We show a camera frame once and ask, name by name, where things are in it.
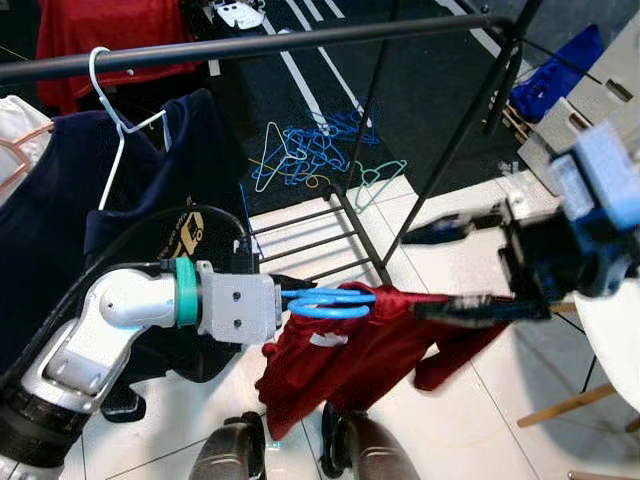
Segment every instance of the black cable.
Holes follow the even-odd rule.
[[[226,212],[220,208],[212,207],[210,205],[192,205],[188,207],[172,207],[159,212],[152,213],[142,220],[139,220],[135,224],[131,225],[124,232],[122,232],[109,246],[99,255],[95,257],[91,265],[89,265],[84,272],[76,279],[76,281],[67,290],[64,296],[51,310],[42,326],[38,329],[35,335],[32,337],[31,342],[26,346],[23,352],[20,354],[16,362],[0,377],[0,392],[4,389],[8,380],[14,377],[16,374],[22,375],[28,367],[28,362],[32,361],[42,349],[45,343],[51,338],[55,329],[60,326],[60,319],[66,316],[69,308],[74,305],[74,301],[78,293],[86,290],[90,283],[93,283],[99,275],[104,273],[100,267],[114,254],[116,253],[131,237],[133,237],[140,229],[146,227],[150,223],[163,220],[165,218],[173,217],[176,214],[200,212],[205,215],[224,218],[231,223],[240,234],[241,243],[249,238],[247,230],[244,225],[234,215]],[[133,265],[146,265],[145,263],[135,263]]]
[[[569,60],[567,60],[565,58],[562,58],[557,53],[553,53],[551,50],[543,47],[542,45],[538,45],[537,43],[529,40],[528,38],[522,37],[520,40],[522,40],[524,43],[526,43],[530,47],[533,47],[533,48],[535,48],[537,50],[540,50],[541,52],[546,53],[550,57],[555,58],[556,60],[558,60],[563,65],[569,67],[571,70],[574,70],[575,72],[578,72],[581,75],[584,75],[585,77],[589,78],[590,80],[593,80],[598,85],[602,85],[602,82],[600,80],[598,80],[597,78],[595,78],[593,75],[591,75],[588,71],[586,71],[583,68],[577,66],[575,63],[573,63],[573,62],[571,62],[571,61],[569,61]]]

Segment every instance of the red shirt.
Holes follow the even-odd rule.
[[[278,341],[262,349],[267,368],[256,388],[276,440],[323,400],[340,412],[368,410],[414,368],[415,386],[433,390],[506,326],[472,329],[415,318],[413,305],[446,302],[447,295],[357,282],[341,288],[375,294],[371,312],[348,320],[292,315]],[[439,353],[423,360],[433,343]]]
[[[179,0],[40,0],[42,18],[38,59],[90,53],[95,47],[111,50],[191,41],[178,7]],[[190,73],[193,63],[136,68],[135,74],[99,75],[101,86],[157,80]],[[76,100],[93,89],[88,76],[38,82],[42,103],[62,114],[78,110]]]

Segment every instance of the metal clothing rack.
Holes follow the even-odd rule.
[[[287,50],[311,49],[319,46],[383,40],[371,78],[367,102],[364,107],[356,142],[351,154],[347,184],[344,188],[331,184],[324,190],[322,195],[326,201],[329,201],[332,195],[335,195],[340,206],[328,208],[287,222],[271,225],[269,227],[256,230],[253,233],[257,235],[277,228],[294,225],[320,215],[344,211],[352,226],[351,230],[340,235],[264,258],[261,263],[283,258],[342,238],[355,236],[360,240],[360,243],[364,247],[366,252],[365,258],[313,275],[309,280],[317,280],[357,265],[371,263],[382,282],[384,284],[391,284],[391,277],[387,271],[387,264],[389,263],[389,260],[398,248],[402,237],[411,227],[411,224],[420,211],[420,208],[426,199],[433,194],[438,181],[453,160],[456,152],[468,133],[473,118],[479,112],[482,105],[487,104],[486,101],[488,100],[495,83],[500,77],[502,77],[494,106],[487,119],[485,133],[490,134],[500,121],[500,114],[504,108],[509,92],[513,87],[515,77],[522,61],[522,39],[525,36],[526,31],[541,3],[542,0],[527,0],[525,6],[520,12],[520,15],[515,21],[504,16],[478,13],[470,13],[468,15],[453,17],[398,21],[396,18],[400,7],[400,0],[394,0],[389,22],[386,23],[329,28],[267,37],[233,38],[111,51],[100,55],[96,60],[95,66],[97,72],[111,72],[136,67],[151,67],[212,59],[241,58],[260,54],[278,53]],[[396,38],[419,35],[436,35],[445,32],[468,31],[477,28],[484,29],[492,38],[498,41],[501,46],[500,54],[493,62],[475,97],[469,104],[466,112],[451,135],[447,147],[436,162],[431,176],[419,192],[418,200],[413,205],[389,250],[384,256],[380,256],[373,246],[366,230],[362,226],[362,223],[360,223],[358,215],[347,199],[346,191],[351,185],[351,181],[353,179],[355,161],[358,158],[362,138],[366,131],[366,119],[370,116],[371,108],[378,91],[380,72],[382,71],[388,57],[388,41]],[[44,80],[48,78],[83,75],[87,73],[88,65],[88,54],[5,63],[0,65],[0,85],[3,83],[18,83]]]

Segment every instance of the white tile floor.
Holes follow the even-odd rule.
[[[430,199],[417,222],[490,205],[505,195],[513,196],[522,185],[527,188],[519,215],[555,204],[534,177],[524,173],[515,181],[493,180]],[[360,215],[380,253],[415,199],[408,182],[400,177]],[[325,208],[323,200],[313,200],[255,217],[253,226],[257,229]],[[266,233],[259,240],[269,256],[337,235],[344,228],[342,215],[327,214]],[[500,244],[499,233],[488,231],[456,245],[402,247],[389,271],[403,290],[505,292],[496,257]],[[352,262],[362,253],[356,240],[343,239],[266,263],[263,271],[306,277]],[[379,283],[364,265],[327,277],[322,285],[356,278]],[[538,426],[516,426],[518,418],[579,390],[591,356],[585,338],[563,322],[512,326],[442,389],[419,393],[405,379],[374,405],[371,416],[396,435],[424,479],[551,480],[566,478],[570,469],[640,477],[640,436],[622,431],[634,412],[615,396]],[[187,478],[204,439],[225,418],[246,410],[264,413],[253,388],[264,366],[259,349],[252,347],[205,384],[192,384],[175,374],[137,384],[136,390],[147,399],[146,417],[114,425],[96,415],[67,458],[63,478]],[[593,385],[604,381],[604,374],[596,369]],[[324,478],[318,466],[320,417],[319,408],[282,442],[268,439],[269,479]],[[345,473],[343,478],[352,476]]]

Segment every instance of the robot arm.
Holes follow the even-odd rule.
[[[261,344],[280,325],[280,287],[269,275],[217,274],[209,262],[186,258],[162,265],[156,276],[123,268],[96,280],[80,317],[60,327],[4,392],[0,479],[58,478],[145,329],[193,325],[220,341]]]

